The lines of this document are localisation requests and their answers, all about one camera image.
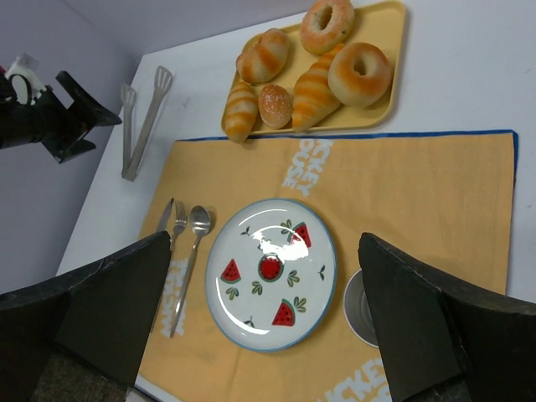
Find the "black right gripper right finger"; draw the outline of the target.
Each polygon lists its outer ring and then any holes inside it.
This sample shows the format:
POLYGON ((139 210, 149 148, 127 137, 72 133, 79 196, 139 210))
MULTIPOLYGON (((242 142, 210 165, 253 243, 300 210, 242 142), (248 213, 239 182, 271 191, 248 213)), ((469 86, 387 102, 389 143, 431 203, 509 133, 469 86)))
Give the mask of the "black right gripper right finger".
POLYGON ((394 401, 533 401, 535 305, 475 286, 372 233, 358 258, 394 401))

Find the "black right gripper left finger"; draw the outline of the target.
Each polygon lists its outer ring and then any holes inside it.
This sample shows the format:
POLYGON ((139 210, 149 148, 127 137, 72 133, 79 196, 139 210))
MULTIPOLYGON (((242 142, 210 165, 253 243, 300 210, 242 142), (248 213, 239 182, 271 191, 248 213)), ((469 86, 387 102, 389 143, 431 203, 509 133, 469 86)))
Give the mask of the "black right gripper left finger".
POLYGON ((135 386, 171 259, 157 232, 1 295, 3 401, 123 401, 135 386))

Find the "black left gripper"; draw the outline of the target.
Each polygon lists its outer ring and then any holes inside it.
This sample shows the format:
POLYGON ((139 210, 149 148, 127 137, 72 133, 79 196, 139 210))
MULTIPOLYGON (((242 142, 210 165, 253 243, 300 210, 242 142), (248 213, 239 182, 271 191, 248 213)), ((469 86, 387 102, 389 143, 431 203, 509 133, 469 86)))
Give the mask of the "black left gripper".
POLYGON ((89 95, 62 70, 56 80, 73 99, 65 107, 51 86, 41 90, 33 104, 17 100, 12 79, 1 75, 1 148, 42 143, 54 159, 66 162, 95 149, 85 135, 96 126, 117 126, 121 118, 89 95))

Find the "metal tongs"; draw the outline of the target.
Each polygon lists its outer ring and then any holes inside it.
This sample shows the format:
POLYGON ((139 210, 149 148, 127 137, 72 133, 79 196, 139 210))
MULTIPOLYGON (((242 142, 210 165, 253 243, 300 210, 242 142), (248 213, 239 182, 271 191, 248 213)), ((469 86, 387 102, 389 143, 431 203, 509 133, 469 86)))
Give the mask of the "metal tongs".
POLYGON ((159 65, 154 76, 152 99, 137 138, 137 144, 134 147, 131 144, 131 134, 133 126, 133 110, 137 102, 137 93, 127 84, 121 86, 121 101, 123 104, 123 153, 121 177, 123 179, 130 182, 135 181, 149 137, 157 119, 159 108, 172 85, 173 74, 167 68, 159 65))

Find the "small striped croissant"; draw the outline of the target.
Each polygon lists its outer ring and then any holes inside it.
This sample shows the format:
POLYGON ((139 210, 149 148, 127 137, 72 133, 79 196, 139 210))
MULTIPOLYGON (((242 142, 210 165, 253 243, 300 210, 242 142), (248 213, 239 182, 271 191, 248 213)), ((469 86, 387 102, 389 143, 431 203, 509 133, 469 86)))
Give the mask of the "small striped croissant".
POLYGON ((224 132, 236 143, 242 143, 249 134, 258 116, 258 100, 255 91, 245 82, 233 86, 224 110, 224 132))

